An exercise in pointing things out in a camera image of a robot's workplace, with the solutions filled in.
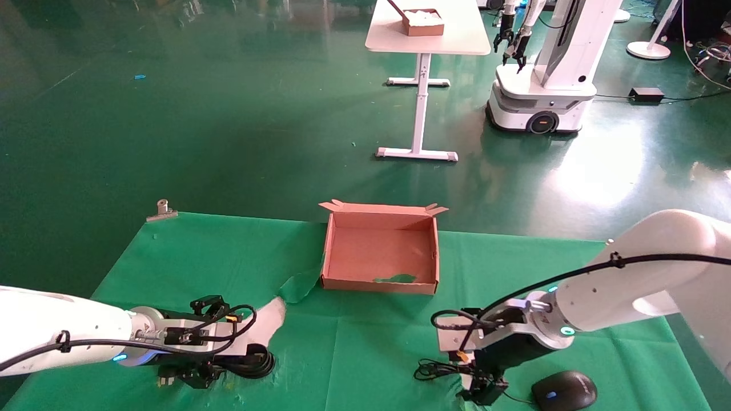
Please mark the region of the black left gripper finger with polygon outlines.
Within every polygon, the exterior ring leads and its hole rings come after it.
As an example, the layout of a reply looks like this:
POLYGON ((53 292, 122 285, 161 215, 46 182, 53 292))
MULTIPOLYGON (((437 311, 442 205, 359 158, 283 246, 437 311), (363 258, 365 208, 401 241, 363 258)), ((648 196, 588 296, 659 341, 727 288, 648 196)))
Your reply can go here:
POLYGON ((207 320, 220 320, 228 314, 230 304, 223 299, 223 296, 211 295, 193 300, 190 302, 190 308, 196 316, 207 320))
POLYGON ((225 372, 225 369, 216 366, 160 366, 157 371, 158 385, 170 386, 180 380, 194 389, 208 389, 225 372))

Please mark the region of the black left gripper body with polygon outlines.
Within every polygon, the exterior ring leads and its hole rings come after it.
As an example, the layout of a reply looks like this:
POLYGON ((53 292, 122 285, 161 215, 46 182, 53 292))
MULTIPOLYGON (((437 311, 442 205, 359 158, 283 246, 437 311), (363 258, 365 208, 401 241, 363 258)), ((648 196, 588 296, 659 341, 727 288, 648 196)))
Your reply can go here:
POLYGON ((169 345, 150 343, 154 354, 150 358, 150 366, 185 366, 212 361, 219 356, 242 356, 242 341, 205 341, 203 345, 185 344, 169 345))

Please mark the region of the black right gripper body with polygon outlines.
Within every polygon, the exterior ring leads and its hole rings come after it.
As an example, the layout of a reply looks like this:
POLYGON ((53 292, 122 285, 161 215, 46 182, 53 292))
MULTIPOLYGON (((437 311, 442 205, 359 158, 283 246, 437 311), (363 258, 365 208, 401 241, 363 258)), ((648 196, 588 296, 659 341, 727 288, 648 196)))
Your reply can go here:
POLYGON ((552 351, 531 334, 511 334, 475 352, 475 367, 480 372, 502 375, 507 369, 546 356, 552 351))

